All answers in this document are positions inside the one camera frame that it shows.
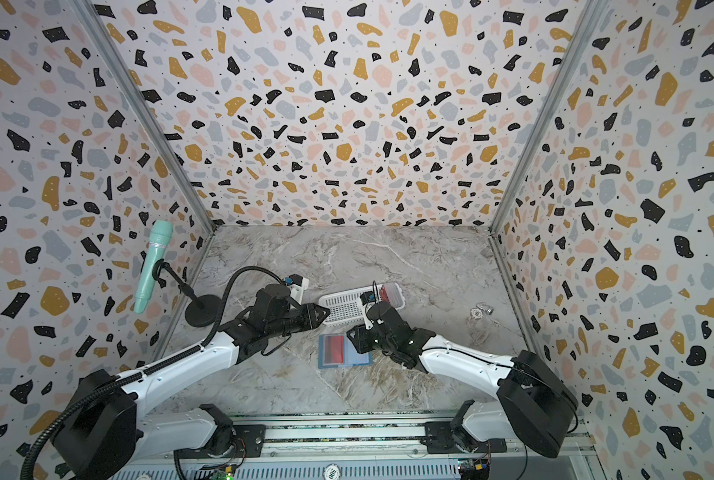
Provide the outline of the stack of red cards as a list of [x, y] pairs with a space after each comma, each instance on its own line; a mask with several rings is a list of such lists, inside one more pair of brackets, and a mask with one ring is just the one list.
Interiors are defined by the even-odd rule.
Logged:
[[379, 294], [382, 301], [388, 302], [397, 310], [405, 307], [406, 300], [404, 294], [396, 282], [382, 284], [379, 287]]

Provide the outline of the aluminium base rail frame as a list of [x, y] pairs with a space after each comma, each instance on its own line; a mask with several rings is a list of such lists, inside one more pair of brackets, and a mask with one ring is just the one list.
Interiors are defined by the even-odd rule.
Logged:
[[450, 411], [240, 416], [220, 458], [170, 452], [119, 479], [604, 479], [591, 438], [571, 433], [555, 458], [503, 433], [474, 452], [453, 444]]

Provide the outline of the small silver metal object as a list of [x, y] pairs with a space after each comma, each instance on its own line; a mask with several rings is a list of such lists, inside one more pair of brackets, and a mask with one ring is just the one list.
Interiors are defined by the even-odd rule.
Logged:
[[494, 308], [490, 305], [484, 303], [478, 303], [475, 307], [470, 310], [470, 317], [472, 319], [482, 319], [486, 316], [491, 316], [494, 312]]

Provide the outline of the mint green microphone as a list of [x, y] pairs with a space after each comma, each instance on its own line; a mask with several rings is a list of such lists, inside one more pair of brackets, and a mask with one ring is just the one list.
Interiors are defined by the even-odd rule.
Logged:
[[142, 314], [148, 307], [155, 288], [154, 270], [157, 263], [165, 256], [172, 239], [174, 227], [165, 220], [157, 220], [150, 232], [148, 251], [139, 277], [135, 294], [134, 312]]

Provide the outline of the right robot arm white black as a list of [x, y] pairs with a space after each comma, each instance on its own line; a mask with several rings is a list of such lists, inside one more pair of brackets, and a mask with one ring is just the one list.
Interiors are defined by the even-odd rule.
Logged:
[[410, 326], [386, 301], [371, 305], [363, 324], [346, 336], [360, 354], [379, 351], [405, 369], [452, 378], [499, 402], [467, 400], [450, 422], [427, 424], [423, 443], [431, 453], [484, 453], [490, 441], [516, 438], [556, 458], [578, 426], [575, 396], [531, 351], [508, 356], [464, 347]]

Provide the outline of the red VIP credit card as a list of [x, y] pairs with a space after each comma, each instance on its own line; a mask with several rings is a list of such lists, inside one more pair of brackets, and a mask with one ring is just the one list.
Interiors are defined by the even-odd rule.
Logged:
[[338, 368], [345, 361], [345, 340], [340, 334], [320, 337], [319, 364], [322, 369]]

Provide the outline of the black microphone stand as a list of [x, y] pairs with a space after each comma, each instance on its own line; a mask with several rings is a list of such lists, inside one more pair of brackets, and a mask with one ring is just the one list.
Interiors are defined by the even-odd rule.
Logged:
[[165, 280], [162, 278], [164, 272], [176, 281], [179, 291], [190, 300], [184, 312], [187, 324], [195, 328], [206, 328], [213, 325], [218, 315], [218, 308], [222, 304], [222, 299], [212, 294], [198, 296], [193, 287], [181, 278], [170, 264], [164, 260], [157, 261], [153, 270], [153, 278], [160, 287], [165, 286]]

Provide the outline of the white plastic mesh basket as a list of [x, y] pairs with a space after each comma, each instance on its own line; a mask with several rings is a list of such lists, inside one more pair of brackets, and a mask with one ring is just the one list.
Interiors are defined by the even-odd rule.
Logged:
[[363, 291], [371, 290], [373, 287], [379, 289], [382, 284], [384, 283], [322, 295], [318, 299], [318, 304], [331, 310], [331, 314], [324, 324], [341, 327], [364, 323], [363, 307], [359, 296]]

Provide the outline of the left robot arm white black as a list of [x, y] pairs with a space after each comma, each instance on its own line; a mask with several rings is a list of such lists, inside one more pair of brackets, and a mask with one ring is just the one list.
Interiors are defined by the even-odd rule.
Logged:
[[21, 478], [34, 478], [46, 445], [57, 450], [78, 479], [109, 479], [131, 461], [168, 451], [224, 453], [234, 423], [217, 406], [203, 404], [172, 415], [156, 415], [154, 409], [207, 376], [267, 354], [274, 338], [288, 340], [319, 328], [330, 314], [317, 303], [300, 303], [288, 285], [269, 284], [257, 292], [254, 305], [203, 341], [134, 370], [87, 375], [67, 408], [31, 445]]

